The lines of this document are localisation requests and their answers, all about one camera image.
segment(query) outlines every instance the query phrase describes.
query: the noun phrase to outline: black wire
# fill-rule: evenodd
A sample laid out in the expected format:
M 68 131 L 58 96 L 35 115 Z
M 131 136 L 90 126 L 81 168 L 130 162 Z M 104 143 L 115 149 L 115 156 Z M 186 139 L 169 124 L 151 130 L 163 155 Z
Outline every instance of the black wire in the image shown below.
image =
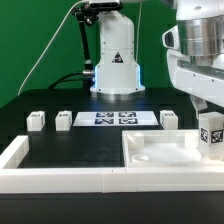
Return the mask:
M 52 83 L 48 89 L 54 89 L 54 87 L 56 85 L 58 85 L 60 82 L 63 82 L 65 79 L 69 78 L 69 77 L 72 77 L 72 76 L 76 76 L 76 75 L 82 75 L 82 72 L 75 72 L 75 73 L 70 73 L 68 75 L 65 75 L 63 77 L 61 77 L 60 79 L 58 79 L 56 82 Z
M 84 79 L 69 79 L 69 80 L 61 80 L 61 81 L 58 81 L 58 82 L 55 82 L 53 84 L 51 84 L 48 89 L 54 89 L 55 86 L 57 86 L 59 83 L 62 83 L 62 82 L 74 82 L 74 81 L 83 81 Z

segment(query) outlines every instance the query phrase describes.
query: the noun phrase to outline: white block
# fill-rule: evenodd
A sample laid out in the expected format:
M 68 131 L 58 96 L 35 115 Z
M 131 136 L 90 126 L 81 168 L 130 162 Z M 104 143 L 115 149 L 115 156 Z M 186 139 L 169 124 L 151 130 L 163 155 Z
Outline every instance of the white block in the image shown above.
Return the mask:
M 199 115 L 199 151 L 208 157 L 224 156 L 224 115 L 218 112 Z
M 15 169 L 29 151 L 27 136 L 17 136 L 0 156 L 0 169 Z
M 41 131 L 45 125 L 45 112 L 35 111 L 32 112 L 27 121 L 27 131 Z
M 127 135 L 127 140 L 130 149 L 144 148 L 144 135 L 140 132 L 136 132 L 133 135 Z
M 56 131 L 69 131 L 72 125 L 72 112 L 60 111 L 55 118 Z
M 160 111 L 160 124 L 165 130 L 178 129 L 178 117 L 172 110 Z

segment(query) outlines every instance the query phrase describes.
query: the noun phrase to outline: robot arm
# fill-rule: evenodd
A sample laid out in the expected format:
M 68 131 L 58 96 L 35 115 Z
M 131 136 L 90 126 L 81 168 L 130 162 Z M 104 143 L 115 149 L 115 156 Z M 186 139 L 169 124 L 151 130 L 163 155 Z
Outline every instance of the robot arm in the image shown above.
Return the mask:
M 90 0 L 73 11 L 77 18 L 81 13 L 82 24 L 91 26 L 98 21 L 100 26 L 101 58 L 95 66 L 95 84 L 90 88 L 93 97 L 126 100 L 145 90 L 140 83 L 139 65 L 134 59 L 134 25 L 118 12 L 121 9 L 119 0 Z M 82 39 L 83 46 L 87 46 L 86 37 Z
M 195 96 L 196 108 L 205 101 L 224 107 L 224 0 L 165 2 L 177 9 L 177 26 L 163 34 L 174 87 Z

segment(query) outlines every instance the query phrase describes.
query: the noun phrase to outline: cable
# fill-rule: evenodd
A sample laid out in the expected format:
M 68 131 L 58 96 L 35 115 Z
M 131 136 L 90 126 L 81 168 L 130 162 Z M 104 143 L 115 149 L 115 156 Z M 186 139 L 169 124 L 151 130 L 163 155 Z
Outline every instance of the cable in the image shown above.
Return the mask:
M 63 77 L 61 77 L 60 79 L 58 79 L 56 82 L 54 82 L 53 84 L 51 84 L 48 89 L 53 89 L 58 83 L 66 81 L 65 79 L 72 77 L 72 76 L 76 76 L 76 75 L 82 75 L 82 72 L 76 72 L 76 73 L 70 73 L 68 75 L 65 75 Z
M 62 26 L 64 25 L 66 19 L 68 18 L 70 12 L 72 11 L 72 9 L 74 7 L 76 7 L 78 4 L 81 3 L 85 3 L 88 2 L 87 0 L 82 0 L 79 2 L 76 2 L 67 12 L 67 14 L 65 15 L 64 19 L 62 20 L 61 24 L 59 25 L 58 29 L 56 30 L 55 34 L 53 35 L 53 37 L 51 38 L 51 40 L 49 41 L 48 45 L 46 46 L 46 48 L 44 49 L 43 53 L 40 55 L 39 59 L 37 60 L 37 62 L 34 64 L 34 66 L 32 67 L 32 69 L 30 70 L 30 72 L 28 73 L 28 75 L 26 76 L 26 78 L 24 79 L 22 85 L 19 88 L 18 91 L 18 96 L 20 95 L 24 85 L 26 84 L 26 81 L 29 79 L 29 77 L 31 76 L 31 74 L 33 73 L 33 71 L 35 70 L 35 68 L 37 67 L 37 65 L 40 63 L 41 59 L 43 58 L 43 56 L 45 55 L 45 53 L 47 52 L 48 48 L 50 47 L 50 45 L 52 44 L 52 42 L 54 41 L 55 37 L 57 36 L 57 34 L 59 33 L 59 31 L 61 30 Z
M 140 32 L 140 26 L 141 26 L 141 18 L 142 18 L 142 2 L 139 6 L 139 15 L 138 15 L 138 25 L 137 25 L 137 40 L 136 40 L 136 63 L 138 63 L 138 49 L 139 49 L 139 32 Z
M 53 84 L 51 84 L 48 89 L 54 89 L 55 86 L 57 86 L 59 83 L 62 83 L 62 82 L 74 82 L 74 81 L 83 81 L 85 79 L 83 78 L 80 78 L 80 79 L 69 79 L 69 80 L 61 80 L 61 81 L 58 81 L 58 82 L 55 82 Z

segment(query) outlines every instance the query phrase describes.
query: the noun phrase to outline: small white cube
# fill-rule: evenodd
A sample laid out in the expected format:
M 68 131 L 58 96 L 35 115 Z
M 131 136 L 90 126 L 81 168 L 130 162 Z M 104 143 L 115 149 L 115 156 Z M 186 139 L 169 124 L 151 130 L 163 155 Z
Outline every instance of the small white cube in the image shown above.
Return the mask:
M 224 115 L 210 112 L 199 115 L 200 152 L 208 157 L 224 156 Z
M 160 124 L 165 130 L 178 129 L 178 117 L 172 110 L 160 111 Z
M 56 131 L 69 131 L 72 125 L 72 112 L 60 111 L 55 118 Z
M 142 149 L 145 145 L 144 135 L 140 132 L 134 135 L 127 135 L 128 147 L 130 149 Z
M 27 131 L 41 131 L 45 125 L 45 112 L 34 111 L 26 119 Z

